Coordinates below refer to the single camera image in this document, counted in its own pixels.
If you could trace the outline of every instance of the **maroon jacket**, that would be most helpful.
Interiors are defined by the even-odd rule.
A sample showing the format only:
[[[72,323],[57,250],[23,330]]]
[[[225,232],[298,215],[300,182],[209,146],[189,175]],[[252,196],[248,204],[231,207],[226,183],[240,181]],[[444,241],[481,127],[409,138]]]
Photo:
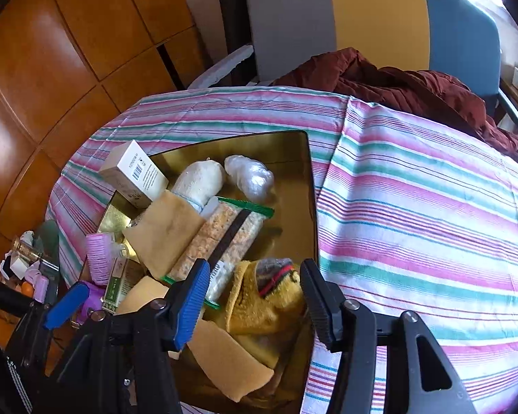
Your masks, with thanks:
[[[484,101],[445,73],[392,67],[378,70],[359,51],[346,48],[311,57],[272,85],[330,91],[377,102],[438,121],[480,138],[502,153],[518,156],[518,135],[499,129],[487,116]]]

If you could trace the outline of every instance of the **small white box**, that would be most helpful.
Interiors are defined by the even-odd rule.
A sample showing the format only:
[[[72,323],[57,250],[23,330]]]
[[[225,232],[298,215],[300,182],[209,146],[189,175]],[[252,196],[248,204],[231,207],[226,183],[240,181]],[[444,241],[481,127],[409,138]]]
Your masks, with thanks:
[[[99,171],[102,178],[137,208],[146,208],[169,181],[134,140],[112,149]]]
[[[27,269],[29,269],[29,263],[23,260],[17,252],[13,252],[11,254],[10,269],[19,280],[23,280]]]
[[[518,89],[518,68],[514,67],[514,76],[512,76],[512,85]]]

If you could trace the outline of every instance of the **table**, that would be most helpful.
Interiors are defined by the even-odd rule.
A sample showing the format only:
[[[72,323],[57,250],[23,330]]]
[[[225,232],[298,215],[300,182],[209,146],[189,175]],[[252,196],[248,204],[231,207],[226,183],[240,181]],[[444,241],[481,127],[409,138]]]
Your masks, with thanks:
[[[151,155],[292,128],[309,136],[325,277],[372,311],[418,312],[478,412],[505,409],[518,393],[518,164],[376,104],[280,87],[142,99],[92,135],[54,186],[47,218],[59,225],[67,283],[113,194],[97,173],[113,147],[136,139]],[[377,358],[372,412],[383,407],[383,348]],[[338,359],[315,344],[302,413],[324,414]]]

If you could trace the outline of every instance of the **plastic bag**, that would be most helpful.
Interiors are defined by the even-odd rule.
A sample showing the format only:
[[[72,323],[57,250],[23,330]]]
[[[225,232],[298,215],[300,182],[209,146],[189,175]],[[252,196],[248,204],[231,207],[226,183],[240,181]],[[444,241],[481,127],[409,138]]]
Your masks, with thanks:
[[[246,217],[239,217],[244,208]],[[272,217],[273,212],[271,208],[220,197],[218,207],[202,225],[168,277],[184,280],[196,259],[206,259],[211,266],[211,283],[206,298],[216,302],[232,278],[236,263],[242,260],[263,222]]]
[[[267,199],[274,176],[260,161],[244,156],[229,156],[225,159],[225,170],[247,199],[254,203]]]

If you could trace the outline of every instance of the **barcode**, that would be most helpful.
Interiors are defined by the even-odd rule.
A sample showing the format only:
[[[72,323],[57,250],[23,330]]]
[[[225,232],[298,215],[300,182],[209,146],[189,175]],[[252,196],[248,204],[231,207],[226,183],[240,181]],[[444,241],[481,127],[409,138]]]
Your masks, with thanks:
[[[221,265],[224,265],[224,263],[221,260],[219,260],[217,262],[217,264],[213,267],[213,270],[211,271],[211,274],[209,275],[210,281],[213,280],[217,276],[217,274],[219,273],[219,271],[221,269]]]
[[[142,172],[142,167],[140,165],[136,165],[136,169],[133,172],[133,177],[138,180],[140,177],[140,173]]]

